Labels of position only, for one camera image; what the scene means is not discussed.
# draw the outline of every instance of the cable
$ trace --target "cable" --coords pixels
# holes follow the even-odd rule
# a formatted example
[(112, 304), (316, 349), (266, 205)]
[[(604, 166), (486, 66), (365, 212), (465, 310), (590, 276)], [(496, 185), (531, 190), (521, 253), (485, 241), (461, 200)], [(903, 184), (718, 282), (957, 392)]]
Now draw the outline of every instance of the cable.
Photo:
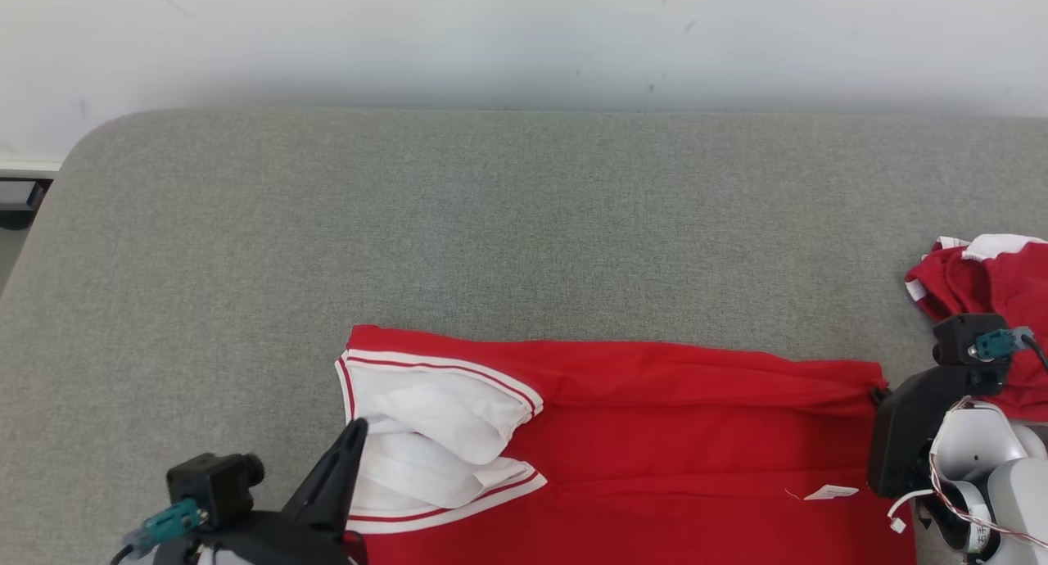
[(119, 562), (124, 561), (124, 558), (127, 557), (128, 555), (131, 555), (132, 550), (134, 550), (133, 546), (126, 545), (124, 548), (119, 550), (119, 552), (113, 556), (113, 560), (109, 562), (109, 565), (119, 565)]
[(892, 504), (892, 509), (888, 509), (888, 518), (892, 521), (890, 524), (891, 528), (898, 534), (902, 534), (902, 530), (907, 529), (907, 523), (902, 521), (901, 518), (896, 518), (895, 513), (898, 512), (899, 507), (908, 501), (919, 498), (921, 496), (933, 496), (935, 495), (935, 490), (918, 490), (916, 492), (910, 492), (909, 494), (902, 496), (901, 498), (895, 500)]
[(1038, 357), (1041, 358), (1041, 364), (1045, 366), (1045, 371), (1048, 372), (1048, 357), (1045, 356), (1045, 351), (1041, 350), (1041, 346), (1036, 341), (1029, 336), (1029, 334), (1023, 334), (1022, 340), (1026, 343), (1026, 346), (1029, 346), (1036, 353)]

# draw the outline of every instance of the red stripe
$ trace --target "red stripe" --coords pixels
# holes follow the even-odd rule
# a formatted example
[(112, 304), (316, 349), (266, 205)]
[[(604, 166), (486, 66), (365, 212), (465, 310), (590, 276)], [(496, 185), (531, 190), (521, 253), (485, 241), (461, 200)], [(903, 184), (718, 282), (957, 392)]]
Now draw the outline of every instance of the red stripe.
[[(493, 494), (498, 494), (498, 493), (501, 493), (501, 492), (505, 492), (506, 490), (512, 490), (514, 487), (518, 487), (520, 485), (523, 485), (524, 483), (527, 483), (528, 481), (531, 481), (532, 479), (534, 479), (538, 476), (539, 476), (539, 472), (536, 471), (530, 476), (528, 476), (527, 479), (524, 479), (523, 481), (518, 481), (518, 482), (512, 483), (510, 485), (506, 485), (505, 487), (498, 487), (496, 490), (492, 490), (490, 492), (487, 492), (486, 494), (480, 496), (479, 498), (476, 498), (473, 501), (474, 502), (480, 501), (480, 500), (482, 500), (482, 499), (484, 499), (487, 496), (490, 496)], [(419, 514), (417, 516), (385, 517), (385, 516), (352, 516), (351, 515), (349, 517), (349, 519), (350, 519), (350, 521), (357, 520), (357, 521), (364, 521), (364, 522), (408, 522), (409, 520), (419, 520), (421, 518), (429, 518), (431, 516), (437, 516), (437, 515), (443, 514), (445, 512), (452, 512), (452, 508), (441, 507), (439, 509), (434, 509), (433, 512), (427, 512), (425, 514)]]
[(353, 381), (349, 378), (349, 369), (346, 362), (339, 356), (339, 364), (342, 365), (342, 374), (346, 377), (346, 398), (349, 399), (349, 419), (356, 417), (356, 406), (353, 404)]
[(512, 391), (514, 393), (516, 393), (516, 394), (520, 395), (521, 397), (523, 397), (524, 400), (527, 401), (527, 405), (531, 406), (531, 417), (534, 417), (534, 412), (536, 412), (537, 408), (534, 406), (534, 403), (531, 401), (531, 397), (528, 397), (522, 391), (514, 389), (512, 387), (509, 387), (508, 385), (506, 385), (505, 383), (502, 383), (501, 381), (495, 378), (494, 376), (492, 376), (489, 374), (486, 374), (486, 373), (483, 373), (482, 371), (478, 371), (476, 369), (468, 369), (468, 368), (465, 368), (465, 367), (458, 367), (458, 366), (455, 366), (455, 365), (430, 365), (428, 363), (414, 363), (414, 364), (410, 364), (410, 363), (397, 363), (396, 361), (372, 361), (370, 358), (359, 358), (357, 356), (349, 356), (349, 360), (351, 360), (351, 361), (358, 361), (359, 363), (366, 363), (366, 364), (370, 364), (370, 365), (387, 365), (387, 366), (391, 366), (391, 367), (405, 367), (405, 368), (425, 367), (428, 369), (456, 369), (456, 370), (459, 370), (459, 371), (465, 371), (467, 373), (473, 373), (475, 375), (482, 376), (482, 377), (484, 377), (484, 378), (486, 378), (488, 381), (492, 381), (494, 383), (498, 383), (500, 386), (505, 387), (505, 389), (507, 389), (509, 391)]

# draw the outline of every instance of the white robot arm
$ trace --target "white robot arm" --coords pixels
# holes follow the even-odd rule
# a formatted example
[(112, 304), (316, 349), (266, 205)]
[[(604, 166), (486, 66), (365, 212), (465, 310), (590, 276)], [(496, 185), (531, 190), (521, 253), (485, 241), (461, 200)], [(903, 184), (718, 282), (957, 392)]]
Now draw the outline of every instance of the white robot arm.
[(946, 412), (930, 450), (931, 491), (976, 520), (961, 519), (963, 535), (943, 530), (952, 548), (985, 565), (1048, 565), (1039, 545), (1048, 539), (1046, 439), (1048, 429), (1009, 422), (985, 401)]

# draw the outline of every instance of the white wall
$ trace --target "white wall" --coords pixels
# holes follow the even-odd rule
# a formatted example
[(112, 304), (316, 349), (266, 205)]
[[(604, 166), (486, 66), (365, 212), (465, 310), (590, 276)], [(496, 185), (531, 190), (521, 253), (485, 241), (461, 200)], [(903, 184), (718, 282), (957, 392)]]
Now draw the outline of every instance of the white wall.
[(0, 159), (260, 95), (1048, 116), (1048, 0), (0, 0)]

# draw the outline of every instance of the red garment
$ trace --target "red garment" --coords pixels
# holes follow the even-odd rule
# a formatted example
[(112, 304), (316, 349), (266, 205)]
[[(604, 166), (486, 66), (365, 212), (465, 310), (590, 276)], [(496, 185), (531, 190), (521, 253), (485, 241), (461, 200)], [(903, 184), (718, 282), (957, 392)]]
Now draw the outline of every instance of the red garment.
[[(347, 527), (374, 565), (916, 562), (912, 527), (890, 530), (891, 501), (866, 485), (876, 364), (358, 326), (337, 367), (347, 418), (371, 370), (490, 382), (522, 408), (501, 454), (527, 469), (465, 506), (384, 518), (354, 496)], [(826, 484), (859, 491), (801, 499)]]
[[(907, 274), (907, 289), (933, 320), (998, 313), (1048, 342), (1048, 244), (1010, 234), (939, 238)], [(1032, 351), (1012, 356), (1004, 391), (988, 399), (1011, 419), (1048, 421), (1048, 373)]]

